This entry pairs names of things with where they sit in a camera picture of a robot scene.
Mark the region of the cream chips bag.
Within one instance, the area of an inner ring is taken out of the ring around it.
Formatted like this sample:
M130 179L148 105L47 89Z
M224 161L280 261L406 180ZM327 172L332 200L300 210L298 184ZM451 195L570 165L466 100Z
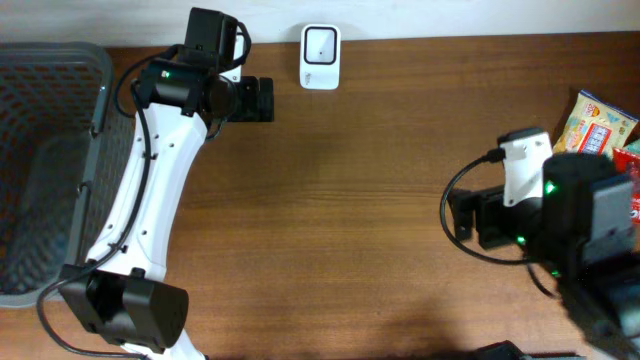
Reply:
M625 145L638 124L638 116L581 90L552 151L606 155L612 158L613 150Z

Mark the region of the red snack bag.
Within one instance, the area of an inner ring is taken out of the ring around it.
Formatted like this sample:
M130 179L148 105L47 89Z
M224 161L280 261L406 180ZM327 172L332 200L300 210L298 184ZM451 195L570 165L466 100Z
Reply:
M626 174L632 182L631 220L639 223L639 155L623 148L613 149L613 161L619 173Z

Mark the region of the teal tissue pack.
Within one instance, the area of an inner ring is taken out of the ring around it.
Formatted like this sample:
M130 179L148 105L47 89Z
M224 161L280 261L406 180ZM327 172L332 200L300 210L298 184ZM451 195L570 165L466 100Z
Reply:
M624 149L626 151L635 153L635 154L640 154L640 139L637 139L635 141L633 141L632 143L626 145L624 147Z

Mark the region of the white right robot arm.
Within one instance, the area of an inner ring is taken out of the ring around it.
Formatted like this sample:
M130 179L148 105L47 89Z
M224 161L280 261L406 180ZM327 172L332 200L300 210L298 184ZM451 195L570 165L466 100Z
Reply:
M468 255L503 266L538 265L585 341L616 359L639 356L639 253L629 213L633 183L603 155L564 153L506 169L506 185L532 183L508 199L506 187L469 191L457 182L496 151L472 161L446 185L444 232Z

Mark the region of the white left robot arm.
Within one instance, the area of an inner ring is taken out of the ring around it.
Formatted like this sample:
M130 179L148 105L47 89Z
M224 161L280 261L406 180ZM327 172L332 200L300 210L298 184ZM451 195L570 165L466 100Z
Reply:
M66 265L51 290L112 359L198 359L185 325L189 296L166 280L172 224L201 148L229 123L274 120L274 85L240 69L252 46L246 26L193 8L185 39L125 74L135 135L103 229L80 265Z

